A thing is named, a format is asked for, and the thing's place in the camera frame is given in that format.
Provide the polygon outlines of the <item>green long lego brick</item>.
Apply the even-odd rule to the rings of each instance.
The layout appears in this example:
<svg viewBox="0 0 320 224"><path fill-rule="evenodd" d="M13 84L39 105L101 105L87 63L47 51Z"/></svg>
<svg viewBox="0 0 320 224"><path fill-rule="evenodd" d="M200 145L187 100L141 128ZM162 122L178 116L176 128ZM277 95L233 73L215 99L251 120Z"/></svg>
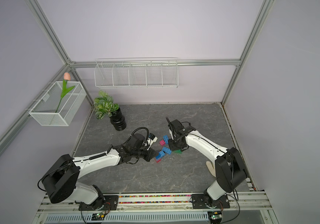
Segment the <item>green long lego brick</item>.
<svg viewBox="0 0 320 224"><path fill-rule="evenodd" d="M176 150L176 151L173 151L174 153L177 153L177 154L182 154L182 151L181 150Z"/></svg>

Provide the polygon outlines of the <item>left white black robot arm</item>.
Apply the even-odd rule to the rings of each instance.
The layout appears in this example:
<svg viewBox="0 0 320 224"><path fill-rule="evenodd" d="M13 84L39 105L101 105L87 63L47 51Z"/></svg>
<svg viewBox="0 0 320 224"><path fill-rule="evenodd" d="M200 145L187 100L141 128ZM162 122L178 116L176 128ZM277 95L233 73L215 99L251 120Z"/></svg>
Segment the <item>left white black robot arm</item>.
<svg viewBox="0 0 320 224"><path fill-rule="evenodd" d="M158 156L151 148L157 137L150 133L147 137L133 133L121 145L110 146L106 151L81 157L62 155L40 179L52 204L73 200L81 209L103 210L106 205L104 194L96 185L86 185L79 179L94 171L129 164L132 158L150 161Z"/></svg>

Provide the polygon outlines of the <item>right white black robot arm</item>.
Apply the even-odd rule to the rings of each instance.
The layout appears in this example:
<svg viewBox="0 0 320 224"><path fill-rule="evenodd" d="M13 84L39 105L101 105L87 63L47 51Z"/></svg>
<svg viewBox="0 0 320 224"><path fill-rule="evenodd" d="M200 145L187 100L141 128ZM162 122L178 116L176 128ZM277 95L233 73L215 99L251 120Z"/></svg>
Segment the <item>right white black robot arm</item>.
<svg viewBox="0 0 320 224"><path fill-rule="evenodd" d="M168 140L172 151L185 151L192 147L207 157L212 165L216 180L205 191L202 200L207 206L213 207L220 197L232 193L249 177L248 170L240 152L232 147L222 147L204 137L191 125L184 126L179 120L167 119Z"/></svg>

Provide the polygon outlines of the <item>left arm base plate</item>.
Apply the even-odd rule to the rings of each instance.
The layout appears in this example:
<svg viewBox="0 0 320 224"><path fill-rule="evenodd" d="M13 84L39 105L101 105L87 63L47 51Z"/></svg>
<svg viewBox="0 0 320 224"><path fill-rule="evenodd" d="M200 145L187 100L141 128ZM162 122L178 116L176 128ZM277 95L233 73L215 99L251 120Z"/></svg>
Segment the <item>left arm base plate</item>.
<svg viewBox="0 0 320 224"><path fill-rule="evenodd" d="M79 204L79 211L114 211L117 209L119 201L118 195L105 195L96 199L91 204L81 202Z"/></svg>

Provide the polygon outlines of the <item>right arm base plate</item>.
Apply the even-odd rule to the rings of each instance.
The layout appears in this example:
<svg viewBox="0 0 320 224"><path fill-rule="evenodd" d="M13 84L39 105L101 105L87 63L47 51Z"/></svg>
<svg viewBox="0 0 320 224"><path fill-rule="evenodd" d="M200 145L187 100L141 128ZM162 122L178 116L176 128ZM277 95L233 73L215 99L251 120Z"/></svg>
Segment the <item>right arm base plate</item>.
<svg viewBox="0 0 320 224"><path fill-rule="evenodd" d="M229 209L230 203L226 195L219 199L212 199L206 194L192 194L189 200L192 203L193 209Z"/></svg>

